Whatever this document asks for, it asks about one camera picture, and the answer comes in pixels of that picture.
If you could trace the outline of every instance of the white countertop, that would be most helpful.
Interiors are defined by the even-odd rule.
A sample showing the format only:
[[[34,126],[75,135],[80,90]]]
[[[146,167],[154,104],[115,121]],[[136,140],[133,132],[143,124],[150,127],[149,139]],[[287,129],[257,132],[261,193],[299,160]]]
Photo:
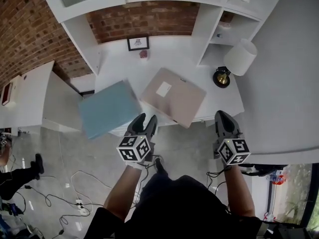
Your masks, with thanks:
[[[42,124],[46,89],[54,61],[22,74],[17,103],[0,105],[0,128]]]
[[[150,37],[149,59],[146,62],[140,59],[140,51],[128,51],[126,40],[108,42],[100,46],[102,61],[100,73],[95,82],[95,92],[118,81],[127,80],[139,98],[158,70],[164,67],[207,92],[194,121],[213,120],[218,110],[223,110],[232,116],[244,111],[233,75],[230,75],[230,85],[226,89],[221,89],[212,80],[216,68],[196,67],[192,59],[191,37]],[[140,102],[140,104],[143,112],[147,114],[147,122],[151,116],[156,114],[159,126],[175,124],[144,103]]]

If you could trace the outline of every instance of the black pants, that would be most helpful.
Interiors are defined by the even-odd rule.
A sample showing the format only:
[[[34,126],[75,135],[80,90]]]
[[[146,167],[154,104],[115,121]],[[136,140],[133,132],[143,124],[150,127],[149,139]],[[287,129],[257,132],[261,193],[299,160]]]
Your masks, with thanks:
[[[0,196],[3,200],[10,200],[16,191],[24,184],[32,181],[38,175],[34,167],[16,169],[11,173],[0,173]]]

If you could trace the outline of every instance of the brick wall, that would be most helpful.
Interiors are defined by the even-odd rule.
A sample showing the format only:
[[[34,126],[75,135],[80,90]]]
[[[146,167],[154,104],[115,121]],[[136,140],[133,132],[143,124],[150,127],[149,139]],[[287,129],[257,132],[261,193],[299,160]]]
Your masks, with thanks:
[[[0,0],[0,86],[51,60],[62,79],[92,73],[45,0]]]
[[[186,1],[133,2],[87,14],[99,43],[137,35],[191,35],[199,4]]]

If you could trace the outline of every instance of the wrist strap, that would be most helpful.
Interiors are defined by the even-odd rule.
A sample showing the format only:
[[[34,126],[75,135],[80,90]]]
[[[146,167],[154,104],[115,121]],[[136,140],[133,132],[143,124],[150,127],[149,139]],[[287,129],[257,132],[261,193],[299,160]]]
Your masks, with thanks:
[[[125,162],[125,164],[139,170],[143,170],[145,168],[143,165],[136,162]]]

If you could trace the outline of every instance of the beige notebook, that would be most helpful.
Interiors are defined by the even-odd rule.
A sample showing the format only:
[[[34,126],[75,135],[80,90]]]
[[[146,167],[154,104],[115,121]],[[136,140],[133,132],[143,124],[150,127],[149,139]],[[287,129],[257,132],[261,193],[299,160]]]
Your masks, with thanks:
[[[188,128],[205,96],[204,90],[161,68],[142,93],[141,100]]]

